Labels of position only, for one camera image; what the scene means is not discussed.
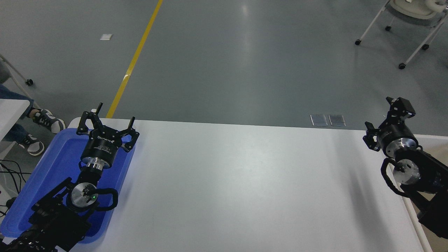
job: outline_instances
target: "robotic arm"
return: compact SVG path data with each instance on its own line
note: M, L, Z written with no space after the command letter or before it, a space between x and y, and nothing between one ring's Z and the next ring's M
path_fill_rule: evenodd
M127 129L117 131L104 126L98 113L85 111L79 122L77 134L88 135L89 140L81 155L81 173L72 182L66 178L35 203L34 213L28 220L32 226L17 239L6 245L0 243L0 252L57 252L56 246L69 251L83 240L91 224L88 218L95 211L109 211L118 204L118 192L113 188L97 188L104 169L112 167L118 148L129 152L134 147L138 132L132 128L132 117ZM93 130L86 126L87 119L93 124ZM131 141L123 143L122 137L130 135ZM99 207L98 196L112 195L112 204Z
M405 119L415 116L411 103L404 98L387 97L390 109L386 120L375 129L366 122L364 142L369 149L382 150L387 156L381 174L394 193L410 198L418 207L418 221L437 236L448 239L448 167L423 151ZM392 164L393 177L400 183L398 190L386 174ZM427 200L419 192L435 194Z

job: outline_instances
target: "shoe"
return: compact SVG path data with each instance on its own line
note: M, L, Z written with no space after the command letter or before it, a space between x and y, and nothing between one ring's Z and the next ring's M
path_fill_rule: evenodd
M30 134L26 135L25 139L18 144L32 156L38 156L45 150L43 143Z
M47 109L42 109L37 112L33 117L33 122L46 127L54 134L57 134L59 131L65 129L64 121L54 117L53 114Z

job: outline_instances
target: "blue plastic tray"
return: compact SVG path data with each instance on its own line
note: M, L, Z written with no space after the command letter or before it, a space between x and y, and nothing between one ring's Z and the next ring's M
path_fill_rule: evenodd
M1 232L4 236L14 238L20 236L31 226L28 219L33 213L31 206L34 203L67 177L71 177L72 182L76 181L79 175L78 163L87 140L86 135L76 135L76 129L66 129L55 136L1 223ZM123 142L129 141L130 136L123 139ZM118 150L112 167L103 171L98 188L115 188L120 193L134 150L129 153L121 148ZM100 195L98 201L100 206L108 206L112 203L112 196ZM88 219L92 227L80 243L91 243L101 237L109 225L112 212L113 210L92 214Z

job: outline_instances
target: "white tabletop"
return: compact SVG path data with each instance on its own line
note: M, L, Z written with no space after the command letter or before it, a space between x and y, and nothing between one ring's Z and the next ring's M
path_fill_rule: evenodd
M108 230L73 252L422 251L403 199L381 177L384 156L365 146L364 131L135 127L140 138ZM417 137L424 146L448 143Z
M6 136L29 105L27 100L0 99L0 139Z

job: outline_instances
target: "gripper logo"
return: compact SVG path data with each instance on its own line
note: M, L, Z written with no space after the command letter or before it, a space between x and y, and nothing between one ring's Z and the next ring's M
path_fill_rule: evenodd
M109 139L107 139L107 138L100 137L100 136L97 136L97 138L98 138L98 139L101 139L101 140L106 140L106 141L111 142L111 143L115 142L115 140L109 140Z

